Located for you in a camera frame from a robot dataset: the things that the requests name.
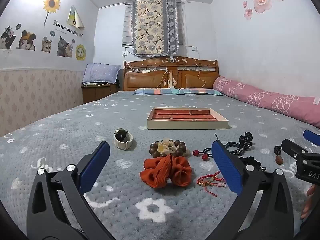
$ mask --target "metal screw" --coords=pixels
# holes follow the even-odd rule
[[[39,174],[39,175],[44,174],[44,169],[39,169],[39,170],[38,170],[38,174]]]
[[[247,171],[254,171],[254,167],[252,165],[247,165],[245,168]]]
[[[282,171],[281,169],[276,169],[276,174],[282,175],[282,174],[283,174],[283,171]]]
[[[70,164],[67,166],[67,171],[73,171],[75,169],[75,166],[73,164]]]

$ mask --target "bed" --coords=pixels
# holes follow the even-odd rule
[[[0,138],[0,199],[24,233],[28,198],[36,171],[40,167],[59,171],[70,163],[77,163],[82,156],[92,153],[102,140],[110,144],[110,158],[94,187],[84,197],[108,231],[116,239],[124,240],[206,239],[236,198],[228,187],[212,187],[212,192],[218,195],[213,197],[197,185],[198,177],[213,174],[218,168],[212,159],[204,162],[193,155],[187,157],[193,168],[193,181],[189,186],[181,188],[168,182],[164,188],[152,189],[143,183],[139,172],[143,170],[144,160],[151,157],[148,150],[154,141],[163,138],[183,140],[193,151],[210,147],[215,133],[225,143],[237,141],[240,134],[250,131],[254,145],[244,157],[254,156],[271,172],[280,167],[275,163],[273,148],[281,145],[285,138],[309,152],[317,150],[302,136],[305,129],[319,133],[316,127],[227,96],[134,94],[133,90],[143,85],[146,76],[152,77],[153,82],[147,81],[147,87],[151,88],[159,83],[166,87],[170,75],[175,77],[176,87],[181,88],[195,86],[192,83],[194,76],[199,75],[201,79],[210,76],[208,82],[212,83],[212,79],[219,76],[217,61],[204,63],[197,60],[198,66],[202,64],[204,68],[211,68],[215,62],[214,71],[201,70],[199,74],[194,59],[187,58],[184,66],[178,66],[183,63],[183,58],[175,59],[181,61],[169,63],[162,62],[168,59],[148,59],[128,65],[125,62],[128,66],[124,77],[126,91],[46,117]],[[144,67],[152,70],[150,73],[133,71]],[[169,78],[166,77],[164,82],[162,77],[166,76],[166,71],[155,68],[168,68]],[[147,117],[152,107],[212,108],[229,120],[230,127],[225,130],[148,130]],[[120,150],[112,143],[114,131],[120,127],[128,130],[135,139],[128,151]],[[294,159],[284,153],[282,157],[284,164],[280,168],[291,192],[297,231],[310,184],[295,178]],[[261,192],[258,192],[242,228],[252,220],[260,197]],[[60,198],[71,224],[80,229],[63,193]]]

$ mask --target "red string bracelet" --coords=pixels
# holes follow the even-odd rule
[[[201,187],[204,187],[205,191],[208,192],[209,194],[211,194],[212,196],[217,197],[217,195],[215,193],[210,192],[209,190],[207,190],[207,186],[216,186],[216,187],[225,187],[227,185],[225,179],[223,177],[221,178],[217,178],[217,175],[221,173],[221,171],[217,171],[215,174],[209,174],[209,175],[205,175],[205,176],[201,176],[199,179],[197,179],[197,184],[200,185]]]

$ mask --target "wall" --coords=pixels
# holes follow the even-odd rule
[[[78,31],[82,37],[53,25],[57,20],[76,30],[66,22],[72,5],[85,26]],[[10,49],[0,49],[0,136],[83,103],[81,81],[86,64],[93,60],[98,8],[89,0],[60,0],[59,10],[49,13],[44,25],[43,7],[44,0],[10,0],[0,17],[0,36],[9,25],[16,36]],[[16,49],[23,30],[36,35],[35,51]],[[50,53],[42,51],[45,36],[52,40]],[[60,36],[75,41],[72,57],[57,56]],[[86,49],[85,60],[75,56],[78,44]]]
[[[84,30],[78,30],[66,22],[72,5],[76,7],[81,21],[85,26]],[[48,14],[44,26],[47,12],[43,7],[44,0],[10,0],[0,17],[0,35],[2,35],[5,28],[10,26],[16,38],[11,45],[12,51],[7,52],[0,50],[0,70],[37,68],[84,71],[86,64],[92,63],[98,8],[89,0],[60,0],[60,8],[56,10],[56,13]],[[76,36],[54,26],[53,23],[55,20],[73,31],[80,32],[83,36]],[[21,24],[21,28],[16,30],[18,24]],[[33,42],[36,51],[16,49],[16,47],[19,46],[19,40],[23,30],[36,35],[36,39]],[[54,37],[50,36],[51,31],[55,32]],[[50,53],[41,51],[42,38],[45,36],[49,40],[52,40]],[[72,40],[75,40],[72,58],[57,56],[60,36],[71,44]],[[79,44],[83,44],[86,49],[86,58],[84,61],[77,60],[75,57],[76,46]]]
[[[82,71],[0,72],[0,137],[83,104]]]
[[[319,13],[310,0],[268,2],[272,8],[259,7],[261,13],[253,0],[212,2],[220,74],[269,91],[319,96]]]
[[[210,4],[183,1],[185,15],[185,42],[186,45],[198,47],[192,51],[191,47],[180,46],[178,56],[193,57],[198,59],[215,60],[217,49],[213,30]],[[95,63],[121,64],[123,68],[124,57],[121,46],[125,5],[119,4],[99,10],[96,33],[94,39]],[[130,53],[126,61],[143,60]],[[119,72],[118,79],[123,85],[123,71]]]

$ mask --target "wooden cabinet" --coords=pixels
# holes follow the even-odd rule
[[[118,91],[116,84],[88,85],[82,88],[83,103],[89,103],[105,98]]]

